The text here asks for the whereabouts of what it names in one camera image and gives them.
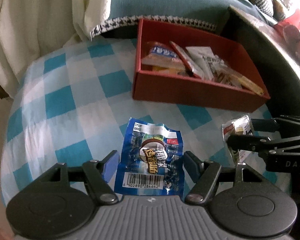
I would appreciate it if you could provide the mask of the white green snack packet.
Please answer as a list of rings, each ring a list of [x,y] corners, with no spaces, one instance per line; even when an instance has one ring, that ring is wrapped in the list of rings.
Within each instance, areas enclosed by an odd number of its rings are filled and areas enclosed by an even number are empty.
[[[222,124],[222,138],[226,152],[231,155],[234,164],[243,162],[251,153],[244,143],[247,136],[254,135],[249,115],[242,115]]]

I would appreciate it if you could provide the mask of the blue sausage snack packet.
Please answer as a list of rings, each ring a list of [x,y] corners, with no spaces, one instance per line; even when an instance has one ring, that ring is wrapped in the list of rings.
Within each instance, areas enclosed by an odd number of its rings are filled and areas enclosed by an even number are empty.
[[[118,164],[114,191],[134,196],[184,193],[183,139],[165,124],[131,118]]]

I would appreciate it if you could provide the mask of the white grey snack packet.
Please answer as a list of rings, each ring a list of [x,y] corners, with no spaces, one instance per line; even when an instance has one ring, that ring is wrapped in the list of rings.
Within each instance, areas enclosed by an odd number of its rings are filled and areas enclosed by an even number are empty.
[[[226,64],[216,63],[214,68],[217,73],[217,77],[215,78],[216,82],[240,89],[244,87],[260,96],[264,94],[264,90],[259,85],[239,72],[231,69]]]

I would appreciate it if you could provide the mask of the white spicy strip snack packet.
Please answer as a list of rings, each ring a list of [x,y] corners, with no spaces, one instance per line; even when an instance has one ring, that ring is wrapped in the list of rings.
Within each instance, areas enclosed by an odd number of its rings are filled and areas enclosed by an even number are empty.
[[[218,69],[224,61],[215,55],[211,47],[191,46],[186,47],[190,57],[203,70],[206,79],[215,81],[219,76]]]

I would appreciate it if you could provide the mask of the red orange snack bag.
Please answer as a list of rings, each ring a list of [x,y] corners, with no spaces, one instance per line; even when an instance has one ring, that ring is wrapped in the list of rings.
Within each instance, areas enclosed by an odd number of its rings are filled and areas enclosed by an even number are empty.
[[[167,68],[184,72],[186,70],[183,61],[169,46],[155,41],[146,43],[148,54],[141,59],[141,63],[153,67]]]

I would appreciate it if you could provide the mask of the grey curved coffee table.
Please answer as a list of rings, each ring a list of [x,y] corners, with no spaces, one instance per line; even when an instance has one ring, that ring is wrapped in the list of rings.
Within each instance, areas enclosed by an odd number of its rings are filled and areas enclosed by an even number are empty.
[[[300,66],[275,29],[231,5],[222,35],[248,52],[270,95],[272,116],[300,116]]]

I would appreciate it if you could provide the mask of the blue checkered cloth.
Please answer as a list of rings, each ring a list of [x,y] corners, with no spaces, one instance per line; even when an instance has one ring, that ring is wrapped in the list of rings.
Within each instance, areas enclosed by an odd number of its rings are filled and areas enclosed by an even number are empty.
[[[59,49],[29,66],[2,150],[4,203],[56,163],[80,166],[120,151],[130,118],[179,130],[185,151],[233,165],[222,125],[241,113],[134,100],[135,53],[135,39],[102,39]]]

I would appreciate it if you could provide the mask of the pink red items on table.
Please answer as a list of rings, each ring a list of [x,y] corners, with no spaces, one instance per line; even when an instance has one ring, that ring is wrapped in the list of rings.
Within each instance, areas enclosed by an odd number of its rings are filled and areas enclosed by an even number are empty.
[[[275,24],[274,29],[284,38],[289,50],[300,62],[300,9]]]

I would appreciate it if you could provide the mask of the red cardboard box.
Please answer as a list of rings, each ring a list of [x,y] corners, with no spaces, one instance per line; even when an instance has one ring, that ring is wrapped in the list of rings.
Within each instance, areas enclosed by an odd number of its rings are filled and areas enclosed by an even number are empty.
[[[264,94],[239,89],[196,77],[154,72],[141,59],[149,52],[149,42],[168,45],[175,42],[181,48],[208,46],[227,65],[260,86]],[[184,105],[253,112],[269,100],[263,80],[244,47],[237,42],[206,31],[167,22],[141,19],[138,24],[136,61],[132,97],[135,100],[168,102]]]

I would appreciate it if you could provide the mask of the teal sofa seat cushion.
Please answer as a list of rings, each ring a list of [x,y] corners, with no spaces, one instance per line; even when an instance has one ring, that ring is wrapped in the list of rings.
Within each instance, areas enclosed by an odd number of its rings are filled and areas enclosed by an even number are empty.
[[[214,32],[231,5],[268,25],[274,25],[272,18],[248,0],[111,0],[110,15],[94,25],[90,37],[136,25],[141,18]]]

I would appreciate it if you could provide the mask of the white blanket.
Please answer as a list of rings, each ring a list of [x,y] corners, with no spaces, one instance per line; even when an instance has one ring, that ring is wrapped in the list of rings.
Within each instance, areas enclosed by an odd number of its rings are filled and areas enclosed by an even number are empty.
[[[110,16],[111,0],[0,0],[0,86],[17,93],[28,66]]]

